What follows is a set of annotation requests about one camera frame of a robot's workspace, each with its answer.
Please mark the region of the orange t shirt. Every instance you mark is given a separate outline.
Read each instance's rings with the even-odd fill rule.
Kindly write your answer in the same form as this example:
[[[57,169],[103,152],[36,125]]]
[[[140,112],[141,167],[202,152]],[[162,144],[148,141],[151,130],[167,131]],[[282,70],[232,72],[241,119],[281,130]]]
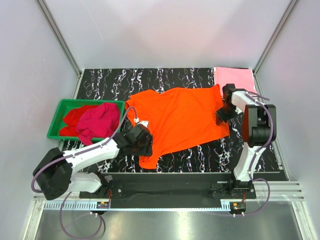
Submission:
[[[153,135],[152,156],[141,156],[139,166],[155,169],[158,159],[166,154],[186,150],[230,134],[227,123],[216,123],[216,111],[223,106],[219,85],[209,88],[176,87],[158,93],[145,90],[131,95],[125,109],[134,118],[148,121]]]

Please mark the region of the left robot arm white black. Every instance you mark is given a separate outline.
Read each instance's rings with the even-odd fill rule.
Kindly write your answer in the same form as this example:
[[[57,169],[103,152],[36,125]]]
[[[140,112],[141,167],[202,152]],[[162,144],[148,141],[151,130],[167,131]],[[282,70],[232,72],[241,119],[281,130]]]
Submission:
[[[110,193],[109,181],[99,172],[82,170],[103,160],[122,155],[150,157],[153,135],[144,122],[132,129],[112,134],[95,144],[76,150],[50,149],[33,171],[31,184],[38,185],[34,192],[43,194],[48,201],[56,200],[67,192],[79,192],[81,198],[105,198]]]

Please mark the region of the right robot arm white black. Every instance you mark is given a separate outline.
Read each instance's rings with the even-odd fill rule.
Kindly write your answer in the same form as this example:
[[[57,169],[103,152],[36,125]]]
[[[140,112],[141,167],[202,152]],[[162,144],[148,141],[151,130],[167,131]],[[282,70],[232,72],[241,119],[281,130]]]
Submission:
[[[266,148],[277,136],[277,111],[273,104],[264,104],[257,93],[236,88],[228,83],[222,88],[223,107],[216,111],[216,123],[227,123],[239,112],[243,113],[241,137],[243,149],[236,167],[226,183],[211,185],[213,199],[240,199],[246,193],[254,196],[253,175],[255,167]]]

